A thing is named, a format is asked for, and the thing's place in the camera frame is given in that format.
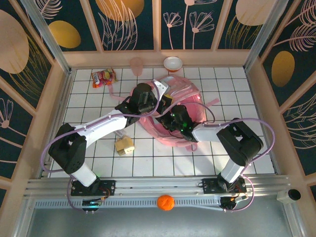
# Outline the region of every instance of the snack bag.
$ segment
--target snack bag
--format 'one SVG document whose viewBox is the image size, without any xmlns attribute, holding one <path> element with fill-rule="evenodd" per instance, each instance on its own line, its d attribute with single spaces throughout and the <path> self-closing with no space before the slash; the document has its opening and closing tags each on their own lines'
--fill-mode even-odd
<svg viewBox="0 0 316 237">
<path fill-rule="evenodd" d="M 105 69 L 103 71 L 91 73 L 93 79 L 93 88 L 99 88 L 105 85 L 111 85 L 112 83 L 118 81 L 115 71 L 110 69 Z"/>
</svg>

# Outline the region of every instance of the dark teal wallpaper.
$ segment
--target dark teal wallpaper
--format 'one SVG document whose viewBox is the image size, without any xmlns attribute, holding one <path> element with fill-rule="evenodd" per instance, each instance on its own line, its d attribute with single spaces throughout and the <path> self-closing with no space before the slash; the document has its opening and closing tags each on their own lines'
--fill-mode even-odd
<svg viewBox="0 0 316 237">
<path fill-rule="evenodd" d="M 51 64 L 9 2 L 0 4 L 0 77 L 34 108 Z"/>
<path fill-rule="evenodd" d="M 233 0 L 218 49 L 250 49 L 274 0 Z"/>
<path fill-rule="evenodd" d="M 5 189 L 0 189 L 0 208 L 1 208 L 2 203 L 3 203 L 5 193 L 6 193 Z"/>
<path fill-rule="evenodd" d="M 162 0 L 161 49 L 210 49 L 223 0 Z"/>
<path fill-rule="evenodd" d="M 32 119 L 0 89 L 0 176 L 12 177 Z"/>
<path fill-rule="evenodd" d="M 271 38 L 272 38 L 272 37 L 274 36 L 274 34 L 276 33 L 278 27 L 280 26 L 281 22 L 283 21 L 284 17 L 286 16 L 286 14 L 287 14 L 289 8 L 292 6 L 293 2 L 294 2 L 294 0 L 289 0 L 289 1 L 288 1 L 287 5 L 286 5 L 286 8 L 285 8 L 285 10 L 284 10 L 284 12 L 283 12 L 283 14 L 280 16 L 278 22 L 276 23 L 276 26 L 275 26 L 274 30 L 273 30 L 272 33 L 270 34 L 270 36 L 269 36 L 269 38 L 267 39 L 265 45 L 262 47 L 262 49 L 261 49 L 261 51 L 260 51 L 260 53 L 259 53 L 259 57 L 261 57 L 262 54 L 266 51 L 266 48 L 268 47 L 268 44 L 270 43 Z"/>
<path fill-rule="evenodd" d="M 29 22 L 32 24 L 33 29 L 37 32 L 38 36 L 41 38 L 42 42 L 45 44 L 46 48 L 48 49 L 50 55 L 55 59 L 55 56 L 53 55 L 53 53 L 50 51 L 48 45 L 46 44 L 46 42 L 43 40 L 42 36 L 40 35 L 39 30 L 37 29 L 37 27 L 35 26 L 35 24 L 33 23 L 33 21 L 30 19 L 29 15 L 27 14 L 23 4 L 20 2 L 20 0 L 17 0 L 17 2 L 20 4 L 20 7 L 22 8 L 22 10 L 24 11 L 24 14 L 28 17 Z"/>
<path fill-rule="evenodd" d="M 105 51 L 153 50 L 152 0 L 89 0 Z"/>
<path fill-rule="evenodd" d="M 316 185 L 311 186 L 311 191 L 312 191 L 312 194 L 313 194 L 314 199 L 316 201 Z"/>
<path fill-rule="evenodd" d="M 279 105 L 316 70 L 316 1 L 302 0 L 263 62 Z"/>
<path fill-rule="evenodd" d="M 34 0 L 34 2 L 62 51 L 96 51 L 79 0 Z"/>
<path fill-rule="evenodd" d="M 316 172 L 316 84 L 283 113 L 305 175 Z"/>
</svg>

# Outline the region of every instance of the cable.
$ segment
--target cable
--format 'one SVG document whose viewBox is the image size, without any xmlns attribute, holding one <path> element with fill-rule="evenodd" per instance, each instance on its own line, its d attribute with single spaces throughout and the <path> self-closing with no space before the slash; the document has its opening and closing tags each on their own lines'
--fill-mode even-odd
<svg viewBox="0 0 316 237">
<path fill-rule="evenodd" d="M 215 115 L 214 115 L 214 113 L 211 111 L 211 109 L 209 108 L 209 107 L 207 107 L 205 104 L 202 104 L 202 103 L 200 103 L 200 102 L 196 102 L 196 101 L 194 101 L 194 102 L 185 102 L 185 103 L 181 103 L 181 105 L 186 105 L 186 104 L 198 104 L 198 105 L 201 105 L 201 106 L 203 106 L 204 108 L 206 108 L 211 114 L 212 114 L 212 116 L 213 116 L 213 121 L 212 122 L 215 122 Z"/>
<path fill-rule="evenodd" d="M 183 137 L 177 137 L 177 136 L 175 136 L 175 135 L 172 135 L 170 131 L 169 131 L 169 134 L 170 134 L 170 136 L 173 136 L 173 137 L 175 137 L 175 138 L 183 139 Z"/>
<path fill-rule="evenodd" d="M 235 120 L 232 120 L 232 121 L 229 121 L 229 122 L 225 122 L 225 123 L 222 123 L 222 124 L 207 124 L 207 122 L 203 122 L 203 126 L 204 127 L 225 127 L 225 126 L 227 126 L 229 124 L 232 124 L 232 123 L 235 123 L 235 122 L 242 122 L 242 121 L 256 121 L 256 122 L 259 122 L 259 123 L 262 123 L 263 125 L 265 125 L 271 131 L 272 142 L 271 142 L 269 148 L 267 148 L 261 155 L 253 158 L 249 162 L 249 164 L 244 167 L 244 169 L 241 171 L 241 175 L 244 173 L 244 171 L 249 167 L 249 165 L 251 163 L 253 163 L 257 159 L 260 159 L 261 157 L 266 155 L 269 151 L 271 151 L 272 147 L 274 146 L 274 144 L 276 142 L 276 135 L 275 135 L 275 132 L 274 132 L 273 128 L 267 122 L 264 122 L 264 121 L 262 121 L 260 119 L 257 119 L 257 118 L 239 118 L 239 119 L 235 119 Z"/>
<path fill-rule="evenodd" d="M 252 197 L 251 197 L 251 199 L 250 199 L 250 202 L 249 202 L 246 206 L 244 206 L 243 208 L 240 208 L 240 209 L 233 209 L 233 210 L 231 210 L 231 212 L 236 212 L 236 211 L 245 210 L 246 208 L 248 208 L 248 207 L 252 204 L 253 200 L 255 199 L 255 188 L 253 187 L 252 181 L 251 181 L 248 177 L 246 177 L 246 176 L 243 176 L 243 175 L 242 175 L 242 177 L 245 178 L 246 180 L 248 180 L 248 182 L 250 183 L 251 188 L 252 188 Z"/>
<path fill-rule="evenodd" d="M 159 93 L 158 87 L 156 86 L 155 83 L 153 83 L 153 84 L 154 84 L 155 90 L 157 91 L 157 97 L 159 98 L 159 97 L 160 97 L 160 93 Z M 49 170 L 49 169 L 47 169 L 47 168 L 45 167 L 45 165 L 44 165 L 45 154 L 47 153 L 47 151 L 48 151 L 48 149 L 50 148 L 50 146 L 51 146 L 54 142 L 58 141 L 59 139 L 61 139 L 61 138 L 63 138 L 63 137 L 66 137 L 66 136 L 68 136 L 68 135 L 77 133 L 77 132 L 84 131 L 84 130 L 89 129 L 89 128 L 91 128 L 91 127 L 97 126 L 97 125 L 99 125 L 100 123 L 103 123 L 103 122 L 105 122 L 105 121 L 107 121 L 107 120 L 109 120 L 109 119 L 112 119 L 112 118 L 119 118 L 119 117 L 124 117 L 124 116 L 126 116 L 126 117 L 135 117 L 135 118 L 149 117 L 149 116 L 153 115 L 154 112 L 156 112 L 158 106 L 159 106 L 159 103 L 157 102 L 155 108 L 154 108 L 151 112 L 149 112 L 148 114 L 145 114 L 145 115 L 115 114 L 115 115 L 107 116 L 107 117 L 105 117 L 105 118 L 103 118 L 103 119 L 101 119 L 101 120 L 98 120 L 98 121 L 96 121 L 96 122 L 94 122 L 94 123 L 92 123 L 92 124 L 87 125 L 86 127 L 83 127 L 83 128 L 77 129 L 77 130 L 73 130 L 73 131 L 70 131 L 70 132 L 66 132 L 66 133 L 64 133 L 64 134 L 62 134 L 62 135 L 60 135 L 60 136 L 58 136 L 58 137 L 55 137 L 52 141 L 50 141 L 50 142 L 46 145 L 46 147 L 44 148 L 44 150 L 43 150 L 43 152 L 42 152 L 42 154 L 41 154 L 41 156 L 40 156 L 40 165 L 41 165 L 42 169 L 43 169 L 44 171 L 48 172 L 48 173 L 55 173 L 55 172 L 61 172 L 61 171 L 63 171 L 63 169 Z"/>
<path fill-rule="evenodd" d="M 205 127 L 221 127 L 221 126 L 225 127 L 225 126 L 227 126 L 227 125 L 229 125 L 229 124 L 232 124 L 232 123 L 235 123 L 235 122 L 241 122 L 241 121 L 257 121 L 257 122 L 262 123 L 263 125 L 265 125 L 265 126 L 271 131 L 271 134 L 272 134 L 272 142 L 271 142 L 269 148 L 267 148 L 261 155 L 259 155 L 259 156 L 255 157 L 255 158 L 253 158 L 253 159 L 249 162 L 249 164 L 246 165 L 246 166 L 242 169 L 242 171 L 241 171 L 240 174 L 241 174 L 241 176 L 242 176 L 243 178 L 245 178 L 246 180 L 248 180 L 248 182 L 250 183 L 251 188 L 252 188 L 252 197 L 251 197 L 250 202 L 249 202 L 245 207 L 240 208 L 240 209 L 233 209 L 233 210 L 231 210 L 231 212 L 236 212 L 236 211 L 245 210 L 246 208 L 248 208 L 248 207 L 252 204 L 252 202 L 253 202 L 253 200 L 254 200 L 254 198 L 255 198 L 255 195 L 254 195 L 254 192 L 255 192 L 255 191 L 254 191 L 254 186 L 253 186 L 253 183 L 251 182 L 251 180 L 250 180 L 248 177 L 244 176 L 243 173 L 244 173 L 244 171 L 249 167 L 249 165 L 250 165 L 252 162 L 254 162 L 254 161 L 260 159 L 261 157 L 263 157 L 264 155 L 266 155 L 269 151 L 271 151 L 272 147 L 274 146 L 274 144 L 275 144 L 275 142 L 276 142 L 276 135 L 275 135 L 275 132 L 274 132 L 273 128 L 272 128 L 267 122 L 262 121 L 262 120 L 257 119 L 257 118 L 240 118 L 240 119 L 235 119 L 235 120 L 232 120 L 232 121 L 230 121 L 230 122 L 226 122 L 226 123 L 222 123 L 222 124 L 207 124 L 207 122 L 204 122 L 204 123 L 203 123 L 203 126 L 205 126 Z"/>
<path fill-rule="evenodd" d="M 160 118 L 161 116 L 164 116 L 166 113 L 168 113 L 174 106 L 176 106 L 178 103 L 180 103 L 181 101 L 191 97 L 191 96 L 194 96 L 194 95 L 197 95 L 199 94 L 198 91 L 195 91 L 195 92 L 191 92 L 183 97 L 181 97 L 180 99 L 178 99 L 176 102 L 172 103 L 172 105 L 170 105 L 161 115 L 153 115 L 152 117 L 154 118 Z"/>
<path fill-rule="evenodd" d="M 220 207 L 212 207 L 212 206 L 188 205 L 185 207 L 197 207 L 197 208 L 209 209 L 209 210 L 215 210 L 215 211 L 225 211 L 224 209 L 222 209 Z"/>
<path fill-rule="evenodd" d="M 73 181 L 73 178 L 70 177 L 70 179 L 69 179 L 69 181 L 68 181 L 68 185 L 67 185 L 67 200 L 68 200 L 68 203 L 69 203 L 69 205 L 70 205 L 74 210 L 80 211 L 80 212 L 81 212 L 81 211 L 84 212 L 84 210 L 75 207 L 75 206 L 71 203 L 69 193 L 70 193 L 70 184 L 71 184 L 72 181 Z"/>
</svg>

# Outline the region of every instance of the orange ball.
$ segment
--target orange ball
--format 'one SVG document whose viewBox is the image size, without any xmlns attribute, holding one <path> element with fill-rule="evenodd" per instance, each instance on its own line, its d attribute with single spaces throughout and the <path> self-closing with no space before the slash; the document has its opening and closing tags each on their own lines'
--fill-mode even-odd
<svg viewBox="0 0 316 237">
<path fill-rule="evenodd" d="M 174 207 L 174 198 L 169 195 L 162 195 L 157 200 L 157 206 L 164 211 L 170 211 Z"/>
</svg>

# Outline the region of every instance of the white bowl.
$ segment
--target white bowl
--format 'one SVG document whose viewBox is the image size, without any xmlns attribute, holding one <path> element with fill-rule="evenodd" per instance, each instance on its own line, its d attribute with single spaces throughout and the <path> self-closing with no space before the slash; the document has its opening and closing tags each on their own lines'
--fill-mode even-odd
<svg viewBox="0 0 316 237">
<path fill-rule="evenodd" d="M 169 72 L 175 73 L 182 68 L 182 61 L 178 57 L 167 57 L 164 60 L 163 65 Z"/>
</svg>

